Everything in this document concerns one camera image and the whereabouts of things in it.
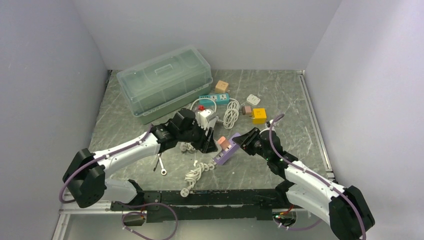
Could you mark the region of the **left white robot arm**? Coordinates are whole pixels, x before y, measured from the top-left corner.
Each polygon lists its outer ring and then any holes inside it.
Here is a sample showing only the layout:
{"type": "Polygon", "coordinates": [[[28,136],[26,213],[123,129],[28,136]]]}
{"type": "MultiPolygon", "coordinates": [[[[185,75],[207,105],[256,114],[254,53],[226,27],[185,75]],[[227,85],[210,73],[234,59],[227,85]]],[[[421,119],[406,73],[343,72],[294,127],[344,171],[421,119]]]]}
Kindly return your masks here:
{"type": "Polygon", "coordinates": [[[203,154],[219,150],[214,140],[217,121],[213,110],[181,108],[167,122],[151,125],[140,136],[118,146],[90,152],[79,150],[64,173],[59,200],[67,204],[64,191],[72,195],[72,202],[87,208],[100,200],[120,202],[124,206],[139,207],[145,203],[145,192],[134,181],[111,178],[118,170],[141,159],[157,156],[173,149],[178,143],[189,143],[203,154]]]}

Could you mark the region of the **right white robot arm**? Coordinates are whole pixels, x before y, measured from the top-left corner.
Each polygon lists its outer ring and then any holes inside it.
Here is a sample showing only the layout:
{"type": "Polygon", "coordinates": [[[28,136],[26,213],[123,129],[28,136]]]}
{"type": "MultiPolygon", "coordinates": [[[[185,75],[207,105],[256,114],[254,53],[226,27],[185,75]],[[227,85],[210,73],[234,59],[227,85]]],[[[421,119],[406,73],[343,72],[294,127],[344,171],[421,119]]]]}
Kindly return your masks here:
{"type": "Polygon", "coordinates": [[[299,206],[330,226],[340,240],[358,240],[375,219],[355,186],[344,187],[323,178],[296,156],[283,150],[274,130],[253,128],[233,141],[248,155],[259,155],[283,181],[275,187],[277,200],[299,206]]]}

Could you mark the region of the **beige cube plug adapter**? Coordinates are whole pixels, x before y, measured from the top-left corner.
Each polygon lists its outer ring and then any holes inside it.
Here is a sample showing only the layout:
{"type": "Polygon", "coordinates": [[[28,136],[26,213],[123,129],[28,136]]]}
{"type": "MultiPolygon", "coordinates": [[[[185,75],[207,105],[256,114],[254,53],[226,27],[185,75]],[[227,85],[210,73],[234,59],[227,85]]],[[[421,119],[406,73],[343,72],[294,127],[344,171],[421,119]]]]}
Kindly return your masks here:
{"type": "Polygon", "coordinates": [[[225,94],[229,92],[229,83],[219,80],[214,88],[214,92],[217,94],[225,94]]]}

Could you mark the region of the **teal power strip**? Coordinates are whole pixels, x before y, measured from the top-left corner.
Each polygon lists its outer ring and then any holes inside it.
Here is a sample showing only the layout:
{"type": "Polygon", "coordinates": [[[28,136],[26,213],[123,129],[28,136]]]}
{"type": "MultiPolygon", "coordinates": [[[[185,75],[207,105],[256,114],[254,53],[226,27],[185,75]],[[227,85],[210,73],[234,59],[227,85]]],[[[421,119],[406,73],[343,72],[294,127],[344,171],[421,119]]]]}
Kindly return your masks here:
{"type": "Polygon", "coordinates": [[[199,96],[199,104],[204,107],[214,106],[214,101],[216,105],[227,105],[230,102],[230,96],[228,93],[221,94],[209,94],[209,95],[201,95],[199,96]]]}

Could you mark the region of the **small pink plug adapter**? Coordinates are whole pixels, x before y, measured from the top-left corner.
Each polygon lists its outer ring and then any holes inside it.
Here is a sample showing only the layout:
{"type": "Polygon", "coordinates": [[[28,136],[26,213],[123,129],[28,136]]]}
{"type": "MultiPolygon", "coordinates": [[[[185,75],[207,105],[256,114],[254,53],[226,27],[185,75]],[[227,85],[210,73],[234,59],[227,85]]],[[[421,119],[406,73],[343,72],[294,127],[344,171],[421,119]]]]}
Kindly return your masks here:
{"type": "Polygon", "coordinates": [[[251,106],[242,106],[241,107],[241,113],[244,116],[252,116],[252,107],[251,106]]]}

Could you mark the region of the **purple power strip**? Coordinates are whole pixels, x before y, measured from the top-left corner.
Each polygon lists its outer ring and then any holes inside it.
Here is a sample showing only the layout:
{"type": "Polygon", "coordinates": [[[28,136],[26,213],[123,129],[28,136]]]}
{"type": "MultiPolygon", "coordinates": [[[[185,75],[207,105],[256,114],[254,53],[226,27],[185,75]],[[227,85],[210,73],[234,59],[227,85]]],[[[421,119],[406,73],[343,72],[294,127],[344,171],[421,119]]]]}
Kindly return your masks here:
{"type": "Polygon", "coordinates": [[[230,157],[240,148],[240,146],[234,142],[234,137],[238,137],[240,135],[240,133],[236,132],[232,137],[227,138],[231,143],[231,148],[229,148],[227,151],[221,149],[221,151],[212,158],[217,165],[224,165],[225,162],[227,162],[230,157]]]}

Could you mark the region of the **yellow cube socket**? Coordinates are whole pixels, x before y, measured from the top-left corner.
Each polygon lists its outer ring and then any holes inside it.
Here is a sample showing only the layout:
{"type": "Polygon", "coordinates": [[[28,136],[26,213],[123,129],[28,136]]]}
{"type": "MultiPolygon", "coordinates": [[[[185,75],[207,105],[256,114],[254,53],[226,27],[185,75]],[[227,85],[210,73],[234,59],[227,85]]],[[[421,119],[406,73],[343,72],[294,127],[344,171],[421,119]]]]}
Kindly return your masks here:
{"type": "Polygon", "coordinates": [[[267,122],[267,113],[265,108],[253,108],[251,112],[252,123],[261,125],[267,122]]]}

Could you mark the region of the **white plug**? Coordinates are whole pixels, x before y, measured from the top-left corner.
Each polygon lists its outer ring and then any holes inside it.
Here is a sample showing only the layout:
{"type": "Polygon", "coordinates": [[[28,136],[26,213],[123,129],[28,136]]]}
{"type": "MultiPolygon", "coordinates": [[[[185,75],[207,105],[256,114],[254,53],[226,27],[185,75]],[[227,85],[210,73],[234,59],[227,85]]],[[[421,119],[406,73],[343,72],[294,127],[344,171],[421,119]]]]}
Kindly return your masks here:
{"type": "Polygon", "coordinates": [[[259,97],[257,97],[256,95],[250,94],[247,98],[246,101],[253,106],[257,106],[261,99],[259,97]]]}

